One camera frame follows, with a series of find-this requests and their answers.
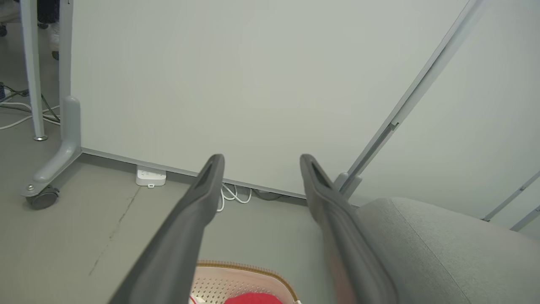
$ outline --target white cable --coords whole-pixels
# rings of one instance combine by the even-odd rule
[[[22,103],[22,102],[7,102],[7,101],[5,101],[5,102],[2,102],[2,103],[0,103],[0,104],[22,105],[22,106],[24,106],[24,107],[27,107],[29,110],[32,110],[32,108],[31,108],[28,104]],[[52,107],[51,110],[58,109],[59,107],[60,107],[60,106],[57,105],[57,106],[55,106],[55,107]],[[45,110],[43,110],[43,113],[48,112],[48,111],[49,111],[49,109],[45,109]],[[32,115],[27,116],[27,117],[25,117],[25,118],[23,118],[23,119],[21,119],[21,120],[19,120],[19,121],[17,121],[17,122],[14,122],[14,123],[12,123],[12,124],[10,124],[10,125],[6,125],[6,126],[3,126],[3,127],[0,127],[0,130],[9,129],[9,128],[11,128],[11,127],[14,127],[14,126],[20,124],[20,123],[25,122],[26,120],[28,120],[28,119],[30,119],[30,118],[32,118]],[[43,115],[43,120],[44,120],[44,121],[50,122],[50,123],[53,123],[53,124],[56,124],[56,125],[60,125],[59,122],[53,121],[53,120],[52,120],[53,118],[55,118],[53,115]]]
[[[225,193],[223,193],[223,187],[225,187],[225,189],[233,196],[233,197],[227,197],[225,195]],[[234,193],[229,189],[229,187],[227,187],[227,185],[225,185],[225,183],[222,183],[221,184],[221,208],[219,208],[217,210],[217,212],[221,212],[223,211],[223,209],[225,209],[225,201],[237,201],[239,203],[242,203],[242,204],[247,204],[250,200],[251,200],[251,194],[252,194],[252,189],[250,188],[249,189],[249,197],[247,198],[247,200],[243,201],[241,200],[239,197],[238,197],[238,188],[236,187],[236,185],[234,185]]]

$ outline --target black pants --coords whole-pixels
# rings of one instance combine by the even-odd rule
[[[60,0],[37,0],[37,19],[40,23],[58,22],[60,20]]]

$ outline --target power strip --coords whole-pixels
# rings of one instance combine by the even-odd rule
[[[147,186],[152,189],[156,186],[165,185],[167,171],[137,165],[137,178],[135,183],[139,186]]]

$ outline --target white table leg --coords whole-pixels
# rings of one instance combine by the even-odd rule
[[[39,79],[39,52],[37,37],[37,1],[21,1],[21,20],[24,37],[24,56],[26,58],[26,77],[30,90],[30,105],[32,106],[32,122],[34,140],[47,139],[43,129],[43,112],[41,103],[41,82]]]

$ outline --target caster wheel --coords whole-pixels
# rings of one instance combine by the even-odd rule
[[[26,200],[35,210],[41,210],[51,207],[58,200],[58,193],[60,190],[48,185],[38,195],[33,197],[27,197]]]

